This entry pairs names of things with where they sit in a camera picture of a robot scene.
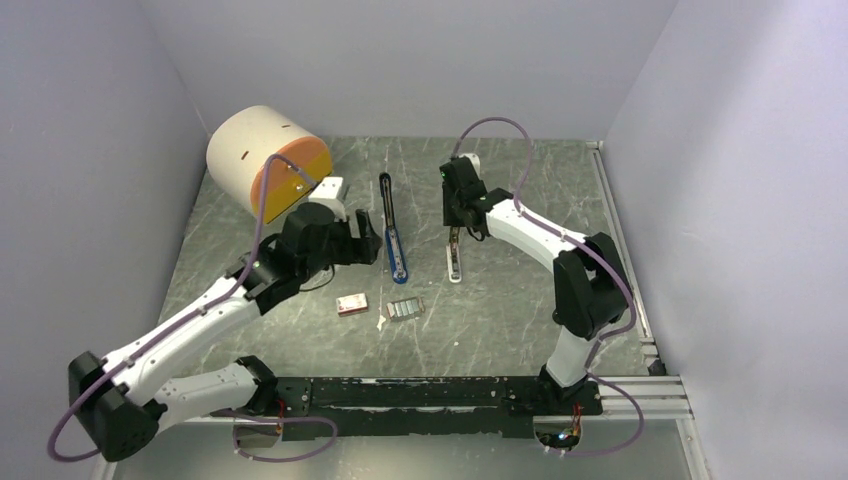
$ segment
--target table surface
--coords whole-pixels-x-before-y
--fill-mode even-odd
[[[256,355],[279,376],[534,375],[556,344],[551,320],[553,279],[545,267],[495,239],[483,243],[463,232],[463,281],[447,279],[438,166],[450,155],[451,138],[327,137],[334,175],[350,186],[347,207],[370,212],[380,230],[377,177],[392,175],[397,226],[409,281],[392,282],[385,248],[374,265],[337,268],[335,279],[299,294],[259,320],[201,352],[182,374],[222,368]],[[520,140],[469,139],[489,189],[512,191],[524,168]],[[530,178],[522,189],[528,208],[568,229],[610,233],[597,170],[578,141],[537,141]],[[279,231],[281,216],[265,229]],[[169,318],[193,301],[251,245],[254,218],[207,174],[189,219],[182,250],[162,310]],[[326,280],[322,273],[313,279]],[[336,298],[365,293],[369,311],[340,318]],[[385,323],[385,305],[420,296],[426,312],[417,320]],[[596,358],[599,375],[646,375],[638,329],[608,340]]]

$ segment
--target purple cable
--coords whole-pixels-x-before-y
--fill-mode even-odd
[[[259,255],[259,244],[262,241],[262,224],[263,224],[262,220],[265,218],[265,200],[266,200],[266,196],[267,196],[267,192],[268,192],[268,179],[269,179],[268,172],[271,169],[270,168],[271,162],[273,162],[274,160],[281,160],[281,161],[285,162],[289,167],[291,167],[292,170],[294,170],[298,175],[300,175],[303,178],[303,180],[306,183],[309,184],[309,186],[311,188],[315,188],[315,186],[316,186],[315,181],[312,178],[310,178],[309,175],[306,174],[306,172],[304,172],[300,167],[295,165],[294,162],[292,162],[291,160],[289,160],[285,156],[283,156],[279,153],[274,153],[273,155],[268,157],[268,159],[265,160],[265,164],[264,164],[264,167],[263,167],[262,183],[261,183],[261,186],[260,186],[260,189],[259,189],[259,211],[258,211],[258,215],[256,217],[256,229],[255,229],[254,235],[253,235],[253,246],[250,249],[250,256],[249,256],[249,259],[246,263],[246,266],[242,270],[241,275],[239,275],[238,279],[236,280],[236,283],[233,284],[233,286],[230,287],[230,289],[226,293],[221,295],[220,297],[215,298],[213,300],[210,300],[208,303],[206,303],[202,307],[199,307],[199,308],[183,315],[179,320],[172,323],[170,326],[168,326],[167,328],[165,328],[164,330],[159,332],[157,335],[155,335],[153,338],[148,340],[147,343],[140,346],[138,348],[138,350],[136,350],[134,353],[132,353],[129,356],[130,362],[135,362],[135,360],[137,360],[142,355],[147,353],[147,351],[149,351],[151,348],[158,345],[162,340],[167,338],[169,335],[171,335],[172,333],[174,333],[175,331],[177,331],[178,329],[183,327],[185,324],[187,324],[188,322],[190,322],[191,320],[196,318],[198,315],[202,315],[202,313],[204,311],[209,310],[211,308],[214,308],[215,306],[219,305],[220,303],[226,301],[228,298],[230,298],[236,292],[236,290],[239,289],[239,287],[241,287],[241,285],[247,279],[247,276],[250,275],[250,271],[253,268],[253,263],[256,261],[257,255]],[[68,407],[68,410],[62,415],[62,417],[59,419],[59,422],[57,422],[56,426],[53,427],[53,431],[50,433],[50,437],[47,440],[47,455],[49,455],[50,458],[52,458],[53,460],[56,460],[57,462],[72,463],[72,462],[79,462],[79,461],[85,460],[87,458],[91,458],[91,457],[97,455],[98,453],[100,453],[99,449],[94,449],[90,452],[83,453],[83,454],[80,454],[80,455],[66,456],[66,455],[62,455],[61,453],[56,451],[56,442],[59,439],[59,434],[61,434],[62,430],[65,429],[65,425],[67,425],[68,421],[71,419],[71,417],[73,417],[74,414],[76,414],[76,412],[79,411],[80,407],[82,407],[82,405],[86,401],[88,401],[89,398],[91,398],[91,396],[94,394],[94,392],[97,391],[98,388],[103,386],[103,384],[105,384],[106,382],[111,380],[115,375],[117,375],[118,373],[123,371],[125,368],[127,368],[127,361],[122,360],[117,365],[115,365],[114,368],[112,368],[108,372],[104,373],[103,376],[101,376],[94,383],[92,383],[90,387],[88,387],[84,392],[82,392],[82,394],[79,396],[79,398],[77,398],[73,403],[71,403],[71,406]],[[321,420],[318,419],[318,417],[311,417],[311,418],[313,418],[316,422],[321,421]]]
[[[219,410],[215,413],[226,415],[228,417],[233,418],[241,418],[244,420],[250,420],[252,422],[256,422],[262,425],[283,425],[286,423],[323,423],[325,425],[329,425],[330,428],[333,429],[333,433],[330,436],[330,439],[327,440],[327,443],[321,445],[320,447],[312,450],[309,453],[304,453],[303,455],[296,455],[294,457],[286,457],[286,458],[270,458],[270,457],[257,457],[255,455],[251,455],[239,447],[238,438],[236,436],[236,429],[233,428],[233,448],[235,452],[240,456],[248,459],[254,460],[257,462],[264,463],[288,463],[288,462],[297,462],[300,460],[306,460],[307,458],[312,458],[315,455],[323,452],[324,450],[330,448],[330,446],[336,441],[339,436],[339,427],[336,425],[336,422],[330,420],[325,417],[289,417],[289,418],[277,418],[271,419],[267,417],[251,417],[250,415],[244,415],[242,413],[234,412],[232,410]]]
[[[518,184],[515,186],[515,192],[513,194],[514,195],[513,203],[515,205],[515,210],[518,212],[518,215],[526,218],[533,225],[536,225],[537,227],[545,230],[546,232],[549,232],[550,234],[556,236],[557,238],[562,238],[563,240],[567,241],[568,243],[574,245],[575,247],[580,249],[582,252],[586,253],[586,255],[588,255],[592,260],[597,262],[597,264],[600,265],[601,268],[603,268],[610,275],[610,277],[612,277],[613,282],[618,287],[618,289],[621,290],[621,293],[624,295],[624,300],[627,302],[627,308],[630,309],[630,321],[627,322],[627,325],[624,325],[621,328],[617,328],[615,330],[610,330],[609,332],[605,332],[605,333],[600,334],[598,336],[598,340],[595,342],[594,345],[592,345],[592,349],[589,350],[589,355],[586,357],[586,362],[583,364],[583,366],[586,368],[587,374],[590,378],[597,381],[601,385],[606,385],[607,387],[610,387],[613,390],[617,391],[622,396],[624,396],[624,398],[626,398],[628,401],[630,401],[630,403],[633,404],[633,408],[636,409],[636,415],[639,417],[639,425],[636,427],[636,432],[629,439],[627,439],[623,443],[616,445],[614,447],[605,448],[605,449],[602,449],[602,450],[595,450],[595,451],[591,451],[591,452],[566,452],[566,455],[573,456],[573,457],[598,457],[598,456],[602,456],[602,455],[608,455],[608,454],[611,454],[611,453],[615,453],[615,452],[618,452],[619,450],[623,450],[623,449],[629,447],[630,445],[632,445],[633,442],[635,442],[642,435],[642,432],[645,430],[645,416],[642,412],[642,408],[639,406],[638,402],[636,402],[636,399],[633,398],[627,392],[625,392],[624,389],[622,389],[621,387],[614,385],[610,382],[607,382],[606,380],[602,380],[601,378],[599,378],[598,376],[596,376],[593,373],[589,373],[588,369],[592,366],[592,361],[595,359],[595,356],[598,354],[598,349],[601,346],[601,342],[603,342],[604,340],[606,340],[609,337],[627,332],[636,325],[636,316],[638,314],[636,312],[636,306],[633,302],[633,295],[630,293],[630,289],[627,288],[627,284],[624,282],[624,280],[621,278],[621,276],[618,274],[618,272],[616,272],[615,269],[612,268],[612,266],[609,263],[606,262],[606,260],[601,258],[600,255],[595,253],[594,250],[592,250],[591,248],[586,246],[586,244],[577,240],[576,238],[573,238],[570,235],[567,235],[567,234],[563,235],[557,229],[547,225],[545,222],[542,222],[541,220],[539,220],[538,218],[534,217],[533,215],[528,213],[526,210],[524,210],[524,208],[522,208],[523,205],[521,203],[521,187],[524,186],[524,182],[527,181],[527,176],[530,174],[530,166],[533,163],[533,140],[530,138],[530,135],[527,133],[527,130],[525,130],[524,127],[519,125],[518,122],[516,122],[514,120],[510,120],[509,118],[506,118],[506,117],[486,117],[486,118],[480,119],[480,120],[472,123],[471,126],[466,128],[465,131],[462,132],[462,135],[459,136],[459,139],[456,141],[456,145],[453,147],[453,152],[451,153],[451,157],[455,157],[459,153],[459,148],[462,145],[462,141],[465,140],[465,137],[467,137],[469,133],[471,133],[471,130],[473,130],[477,126],[479,126],[483,123],[487,123],[487,122],[508,123],[508,124],[512,125],[513,127],[517,128],[518,131],[521,132],[521,135],[524,137],[524,140],[527,142],[527,166],[524,168],[524,172],[521,174],[521,179],[518,180]]]

